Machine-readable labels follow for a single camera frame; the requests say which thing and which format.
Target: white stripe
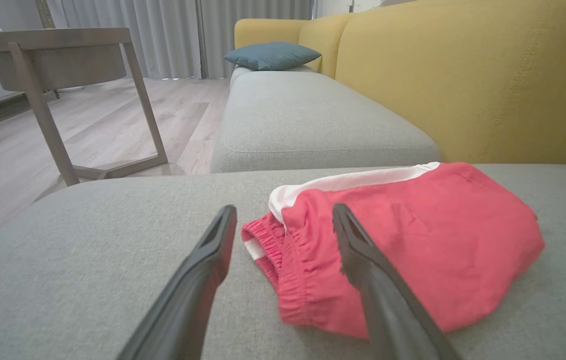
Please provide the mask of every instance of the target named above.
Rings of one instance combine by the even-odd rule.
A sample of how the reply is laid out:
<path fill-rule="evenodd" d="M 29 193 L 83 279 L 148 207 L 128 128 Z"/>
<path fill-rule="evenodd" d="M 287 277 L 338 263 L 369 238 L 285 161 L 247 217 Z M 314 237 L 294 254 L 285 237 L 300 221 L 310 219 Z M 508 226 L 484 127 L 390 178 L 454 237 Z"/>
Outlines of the white stripe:
<path fill-rule="evenodd" d="M 243 244 L 249 255 L 251 255 L 251 259 L 258 260 L 265 256 L 265 251 L 263 251 L 257 239 L 249 239 L 248 241 L 244 241 Z"/>
<path fill-rule="evenodd" d="M 301 185 L 279 186 L 269 195 L 269 210 L 279 223 L 285 225 L 282 210 L 293 207 L 297 201 L 297 196 L 308 189 L 337 192 L 358 187 L 404 182 L 418 178 L 428 171 L 433 171 L 439 165 L 440 162 L 435 161 L 408 167 L 343 173 L 316 178 Z"/>

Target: table top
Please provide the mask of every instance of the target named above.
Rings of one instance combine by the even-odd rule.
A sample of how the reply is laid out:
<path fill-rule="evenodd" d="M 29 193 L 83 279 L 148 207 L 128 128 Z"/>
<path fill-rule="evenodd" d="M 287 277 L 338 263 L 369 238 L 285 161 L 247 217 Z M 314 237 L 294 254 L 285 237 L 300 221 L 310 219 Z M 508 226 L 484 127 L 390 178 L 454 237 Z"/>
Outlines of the table top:
<path fill-rule="evenodd" d="M 0 32 L 0 52 L 9 51 L 8 43 L 23 50 L 77 48 L 131 43 L 127 27 L 90 27 L 82 29 L 41 29 Z"/>

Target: fabric upholstery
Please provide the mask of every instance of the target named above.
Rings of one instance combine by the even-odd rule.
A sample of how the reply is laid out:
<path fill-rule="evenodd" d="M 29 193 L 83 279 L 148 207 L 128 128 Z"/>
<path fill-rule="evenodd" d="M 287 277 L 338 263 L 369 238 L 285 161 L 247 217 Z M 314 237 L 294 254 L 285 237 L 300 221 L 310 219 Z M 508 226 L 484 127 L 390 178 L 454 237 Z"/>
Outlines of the fabric upholstery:
<path fill-rule="evenodd" d="M 234 71 L 232 71 L 232 77 L 230 78 L 230 89 L 232 89 L 232 86 L 235 84 L 235 80 L 241 76 L 241 75 L 245 75 L 245 74 L 249 74 L 252 73 L 254 70 L 251 68 L 246 68 L 243 66 L 237 66 Z M 312 70 L 309 66 L 306 65 L 301 65 L 301 66 L 295 66 L 293 68 L 288 68 L 286 71 L 301 71 L 301 72 L 306 72 L 306 73 L 314 73 L 315 71 Z"/>
<path fill-rule="evenodd" d="M 532 207 L 546 242 L 503 303 L 450 334 L 466 360 L 566 359 L 566 165 L 478 168 Z M 78 184 L 0 228 L 0 359 L 114 359 L 226 204 L 238 224 L 205 360 L 367 360 L 365 341 L 284 325 L 276 294 L 240 241 L 279 185 L 361 169 L 120 178 Z"/>
<path fill-rule="evenodd" d="M 308 20 L 278 18 L 244 18 L 234 26 L 234 48 L 270 41 L 298 44 L 299 33 Z"/>
<path fill-rule="evenodd" d="M 312 48 L 285 41 L 253 43 L 228 52 L 223 59 L 258 71 L 283 71 L 321 57 Z"/>
<path fill-rule="evenodd" d="M 408 121 L 320 73 L 235 78 L 214 146 L 213 173 L 411 166 L 439 161 Z"/>
<path fill-rule="evenodd" d="M 566 0 L 425 0 L 356 14 L 336 80 L 447 162 L 566 164 Z"/>
<path fill-rule="evenodd" d="M 303 25 L 298 37 L 299 45 L 314 49 L 322 55 L 310 61 L 307 66 L 317 73 L 334 79 L 341 34 L 353 15 L 353 13 L 335 14 L 315 18 Z"/>

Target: sofa armrest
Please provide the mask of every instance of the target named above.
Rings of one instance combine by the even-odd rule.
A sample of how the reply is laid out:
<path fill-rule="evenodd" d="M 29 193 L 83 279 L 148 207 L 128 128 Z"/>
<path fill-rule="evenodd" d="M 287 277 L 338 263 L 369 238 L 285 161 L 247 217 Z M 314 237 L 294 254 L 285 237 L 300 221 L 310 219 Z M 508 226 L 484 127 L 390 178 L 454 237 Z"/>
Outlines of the sofa armrest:
<path fill-rule="evenodd" d="M 299 34 L 303 25 L 309 20 L 281 20 L 277 18 L 244 18 L 234 26 L 234 48 L 268 43 L 270 41 L 285 41 L 299 43 Z"/>

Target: table leg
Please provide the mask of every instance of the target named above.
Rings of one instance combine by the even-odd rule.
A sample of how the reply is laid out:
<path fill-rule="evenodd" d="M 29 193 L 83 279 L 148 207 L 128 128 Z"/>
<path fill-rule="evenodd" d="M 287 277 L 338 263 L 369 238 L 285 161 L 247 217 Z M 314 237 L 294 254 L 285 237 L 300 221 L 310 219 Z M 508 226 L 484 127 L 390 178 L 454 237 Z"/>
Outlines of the table leg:
<path fill-rule="evenodd" d="M 36 116 L 38 127 L 41 129 L 41 132 L 43 132 L 43 137 L 45 138 L 49 152 L 52 153 L 52 158 L 54 158 L 59 173 L 61 173 L 68 187 L 78 184 L 79 178 L 77 171 L 75 171 L 75 168 L 72 166 L 68 151 L 66 151 L 65 145 L 63 145 L 63 139 L 61 139 L 57 125 L 54 123 L 48 102 L 43 98 L 43 88 L 34 70 L 32 60 L 18 43 L 11 42 L 8 44 L 8 48 L 14 65 L 16 66 L 18 79 L 25 91 L 29 105 L 32 107 L 32 112 L 34 112 L 34 116 Z"/>
<path fill-rule="evenodd" d="M 139 67 L 137 54 L 134 52 L 134 45 L 131 42 L 123 43 L 123 50 L 125 50 L 125 57 L 127 58 L 129 70 L 132 72 L 132 79 L 134 79 L 134 84 L 136 85 L 138 98 L 141 100 L 141 106 L 143 107 L 143 113 L 145 114 L 145 121 L 147 121 L 147 126 L 150 128 L 154 148 L 156 149 L 159 159 L 164 160 L 164 164 L 167 162 L 167 155 L 165 153 L 163 141 L 161 140 L 161 134 L 159 133 L 155 114 L 152 112 L 152 104 L 148 97 L 148 91 L 146 91 L 146 84 L 143 82 L 143 74 Z"/>

